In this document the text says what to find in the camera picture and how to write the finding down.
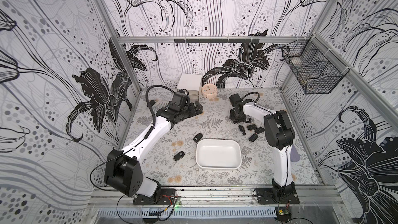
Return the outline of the white rectangular storage tray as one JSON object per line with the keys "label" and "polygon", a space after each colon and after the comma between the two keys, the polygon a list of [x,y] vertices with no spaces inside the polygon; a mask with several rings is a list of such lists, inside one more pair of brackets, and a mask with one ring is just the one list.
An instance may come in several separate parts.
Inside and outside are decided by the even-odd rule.
{"label": "white rectangular storage tray", "polygon": [[202,169],[237,170],[242,163],[240,145],[234,140],[201,140],[197,144],[196,163]]}

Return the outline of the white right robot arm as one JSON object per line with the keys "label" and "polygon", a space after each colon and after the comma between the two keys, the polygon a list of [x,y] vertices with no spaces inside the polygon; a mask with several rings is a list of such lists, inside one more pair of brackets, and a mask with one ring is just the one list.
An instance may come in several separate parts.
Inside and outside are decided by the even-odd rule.
{"label": "white right robot arm", "polygon": [[269,110],[239,94],[231,95],[229,101],[232,105],[230,119],[234,123],[250,123],[253,119],[263,122],[265,140],[274,156],[273,185],[286,191],[293,188],[291,150],[295,132],[287,112]]}

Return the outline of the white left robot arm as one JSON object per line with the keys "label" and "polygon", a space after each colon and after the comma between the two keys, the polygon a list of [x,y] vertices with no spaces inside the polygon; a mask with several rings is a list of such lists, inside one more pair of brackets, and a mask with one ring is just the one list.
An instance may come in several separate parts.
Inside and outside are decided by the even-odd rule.
{"label": "white left robot arm", "polygon": [[[166,89],[173,94],[167,106],[156,112],[149,99],[149,92],[154,88]],[[203,112],[203,106],[199,101],[191,101],[187,90],[174,91],[162,85],[147,88],[145,100],[152,122],[133,142],[121,150],[113,149],[108,154],[104,182],[128,197],[141,195],[156,198],[161,185],[144,176],[141,161],[176,124],[200,115]]]}

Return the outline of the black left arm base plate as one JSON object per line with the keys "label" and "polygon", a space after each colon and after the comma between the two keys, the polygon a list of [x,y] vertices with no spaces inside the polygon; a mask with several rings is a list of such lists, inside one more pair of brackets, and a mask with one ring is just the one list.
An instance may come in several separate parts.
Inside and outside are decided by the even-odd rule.
{"label": "black left arm base plate", "polygon": [[159,188],[155,191],[154,195],[147,197],[144,195],[137,195],[133,200],[133,204],[136,206],[171,206],[176,200],[176,189],[175,188]]}

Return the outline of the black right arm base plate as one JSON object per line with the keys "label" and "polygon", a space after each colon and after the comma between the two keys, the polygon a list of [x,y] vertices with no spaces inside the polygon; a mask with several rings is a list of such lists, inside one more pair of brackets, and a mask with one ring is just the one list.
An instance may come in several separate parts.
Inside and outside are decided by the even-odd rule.
{"label": "black right arm base plate", "polygon": [[286,187],[282,190],[276,187],[256,188],[254,190],[254,197],[261,205],[294,205],[300,204],[299,196],[292,187]]}

